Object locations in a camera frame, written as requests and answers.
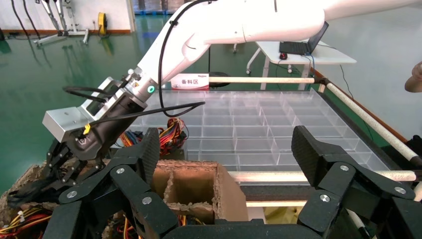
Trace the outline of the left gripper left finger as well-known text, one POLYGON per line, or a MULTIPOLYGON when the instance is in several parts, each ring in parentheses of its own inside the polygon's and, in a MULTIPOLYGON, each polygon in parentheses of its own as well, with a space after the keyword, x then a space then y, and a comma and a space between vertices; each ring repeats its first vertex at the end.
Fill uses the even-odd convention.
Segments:
POLYGON ((140 143, 119 149, 103 170, 60 195, 44 238, 99 239, 121 211, 143 238, 164 238, 178 218, 150 187, 159 156, 158 130, 149 128, 140 143))

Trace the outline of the person hand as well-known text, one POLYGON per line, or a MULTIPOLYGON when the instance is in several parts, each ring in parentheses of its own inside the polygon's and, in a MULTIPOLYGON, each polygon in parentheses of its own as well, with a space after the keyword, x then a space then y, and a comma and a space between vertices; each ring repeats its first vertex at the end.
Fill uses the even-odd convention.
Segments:
POLYGON ((405 90, 411 93, 422 92, 422 62, 417 63, 405 83, 405 90))

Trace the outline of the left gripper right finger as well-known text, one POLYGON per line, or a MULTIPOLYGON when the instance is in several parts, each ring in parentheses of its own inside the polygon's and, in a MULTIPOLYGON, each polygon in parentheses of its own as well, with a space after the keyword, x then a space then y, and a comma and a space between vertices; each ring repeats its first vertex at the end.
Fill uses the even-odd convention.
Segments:
POLYGON ((318 141, 303 125, 293 130, 292 153, 315 189, 299 225, 326 239, 347 209, 374 223, 379 239, 421 238, 422 205, 408 185, 359 165, 342 147, 318 141))

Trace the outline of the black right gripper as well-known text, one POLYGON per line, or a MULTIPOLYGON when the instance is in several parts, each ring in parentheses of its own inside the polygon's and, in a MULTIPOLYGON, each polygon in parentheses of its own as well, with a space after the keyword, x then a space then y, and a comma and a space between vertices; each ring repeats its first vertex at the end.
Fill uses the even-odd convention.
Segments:
MULTIPOLYGON (((129 97, 123 97, 111 107, 105 118, 142 112, 146 107, 146 103, 139 105, 129 97)), ((94 125, 86 136, 84 145, 73 140, 69 148, 66 143, 53 141, 47 151, 41 175, 34 183, 35 194, 64 192, 101 171, 103 160, 97 158, 104 158, 108 149, 134 121, 135 118, 116 119, 94 125)))

